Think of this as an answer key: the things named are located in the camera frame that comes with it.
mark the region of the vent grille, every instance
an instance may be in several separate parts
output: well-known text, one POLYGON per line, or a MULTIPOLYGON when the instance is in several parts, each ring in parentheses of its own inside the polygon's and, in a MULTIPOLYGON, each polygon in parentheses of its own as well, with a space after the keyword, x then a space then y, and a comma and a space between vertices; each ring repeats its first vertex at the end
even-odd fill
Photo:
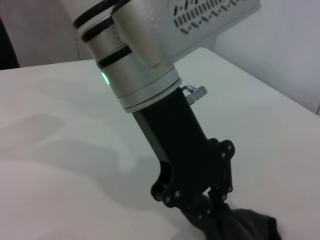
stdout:
POLYGON ((229 8, 236 7, 240 1, 246 0, 185 0, 183 4, 173 6, 173 23, 187 35, 201 24, 214 21, 229 8))

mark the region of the white tabletop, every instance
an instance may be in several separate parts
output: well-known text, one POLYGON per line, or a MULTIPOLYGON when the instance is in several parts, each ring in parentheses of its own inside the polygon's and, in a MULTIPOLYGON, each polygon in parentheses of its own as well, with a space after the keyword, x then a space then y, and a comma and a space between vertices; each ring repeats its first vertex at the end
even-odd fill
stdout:
MULTIPOLYGON (((318 239, 319 117, 206 49, 176 68, 208 89, 206 135, 235 145, 228 202, 318 239)), ((204 239, 151 197, 158 160, 93 60, 0 71, 0 116, 0 239, 204 239)))

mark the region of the bolt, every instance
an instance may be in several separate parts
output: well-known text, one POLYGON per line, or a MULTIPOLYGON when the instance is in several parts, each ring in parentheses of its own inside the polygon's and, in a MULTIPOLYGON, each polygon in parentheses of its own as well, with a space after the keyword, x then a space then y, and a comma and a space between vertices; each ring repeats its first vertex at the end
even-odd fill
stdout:
POLYGON ((176 198, 179 198, 180 195, 181 195, 180 191, 176 191, 176 192, 174 193, 174 196, 175 196, 176 198))

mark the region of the black ring band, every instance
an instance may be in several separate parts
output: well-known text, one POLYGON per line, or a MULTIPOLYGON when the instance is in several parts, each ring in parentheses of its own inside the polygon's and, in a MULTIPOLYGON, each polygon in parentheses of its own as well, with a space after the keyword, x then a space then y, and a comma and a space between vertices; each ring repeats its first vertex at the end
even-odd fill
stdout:
POLYGON ((95 36, 99 35, 102 31, 109 28, 112 24, 114 24, 114 21, 112 17, 108 17, 107 19, 103 20, 102 22, 98 23, 94 27, 90 28, 88 31, 86 31, 82 36, 81 39, 85 43, 93 39, 95 36))
POLYGON ((83 14, 81 14, 74 22, 73 26, 78 29, 83 24, 88 22, 93 17, 97 16, 98 14, 102 13, 103 11, 113 7, 115 4, 117 4, 118 0, 103 0, 99 2, 98 4, 94 5, 89 10, 85 11, 83 14))
POLYGON ((96 64, 99 69, 104 69, 105 67, 115 63, 116 61, 122 59, 123 57, 131 54, 132 51, 128 45, 122 47, 118 51, 110 54, 109 56, 105 57, 104 59, 98 61, 96 64))

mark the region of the black cloth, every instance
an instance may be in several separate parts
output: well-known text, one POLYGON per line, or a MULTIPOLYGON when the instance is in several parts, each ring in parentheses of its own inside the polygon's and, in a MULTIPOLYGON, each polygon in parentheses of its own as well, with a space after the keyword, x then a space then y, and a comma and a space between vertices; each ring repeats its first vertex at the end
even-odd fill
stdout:
POLYGON ((0 18, 0 70, 19 68, 16 53, 0 18))
MULTIPOLYGON (((208 204, 208 199, 202 199, 204 204, 208 204)), ((217 212, 202 219, 182 213, 192 225, 204 232, 207 240, 281 240, 277 220, 252 210, 231 210, 224 203, 217 212)))

